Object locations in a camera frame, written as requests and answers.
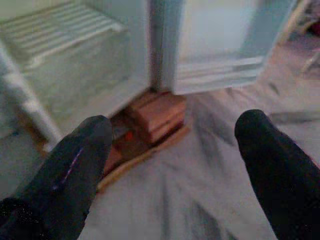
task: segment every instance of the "refrigerator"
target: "refrigerator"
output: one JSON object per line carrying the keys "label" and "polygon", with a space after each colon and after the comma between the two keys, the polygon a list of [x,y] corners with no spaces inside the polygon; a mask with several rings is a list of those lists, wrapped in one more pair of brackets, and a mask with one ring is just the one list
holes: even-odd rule
{"label": "refrigerator", "polygon": [[152,87],[254,83],[294,0],[2,0],[0,79],[53,147]]}

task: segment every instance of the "marble floor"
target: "marble floor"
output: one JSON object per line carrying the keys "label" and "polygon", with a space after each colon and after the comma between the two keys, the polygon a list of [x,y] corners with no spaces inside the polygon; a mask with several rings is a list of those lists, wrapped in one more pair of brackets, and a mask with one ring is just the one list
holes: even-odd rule
{"label": "marble floor", "polygon": [[301,75],[319,38],[276,46],[258,81],[187,96],[191,133],[99,194],[80,240],[275,240],[234,126],[261,109],[320,161],[320,68]]}

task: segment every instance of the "floor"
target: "floor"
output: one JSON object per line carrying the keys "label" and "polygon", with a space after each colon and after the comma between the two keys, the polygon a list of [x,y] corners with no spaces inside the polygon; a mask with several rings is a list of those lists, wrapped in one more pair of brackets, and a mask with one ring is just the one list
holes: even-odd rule
{"label": "floor", "polygon": [[320,68],[300,75],[317,46],[316,37],[298,37],[275,48],[256,84],[189,95],[191,133],[99,194],[79,239],[275,240],[234,125],[261,109],[320,161]]}

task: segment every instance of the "white marble floor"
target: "white marble floor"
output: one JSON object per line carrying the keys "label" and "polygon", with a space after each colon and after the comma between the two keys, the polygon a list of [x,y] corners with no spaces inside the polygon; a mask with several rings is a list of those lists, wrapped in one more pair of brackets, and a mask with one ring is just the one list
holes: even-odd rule
{"label": "white marble floor", "polygon": [[234,137],[237,118],[261,109],[320,161],[320,68],[300,75],[320,39],[277,46],[257,83],[188,96],[191,133],[132,169],[91,207],[81,240],[276,239]]}

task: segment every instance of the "white refrigerator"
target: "white refrigerator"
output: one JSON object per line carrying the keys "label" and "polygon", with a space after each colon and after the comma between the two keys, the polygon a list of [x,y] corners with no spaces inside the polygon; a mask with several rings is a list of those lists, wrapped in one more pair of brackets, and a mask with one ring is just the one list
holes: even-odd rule
{"label": "white refrigerator", "polygon": [[294,0],[2,0],[0,79],[54,146],[153,87],[254,83]]}

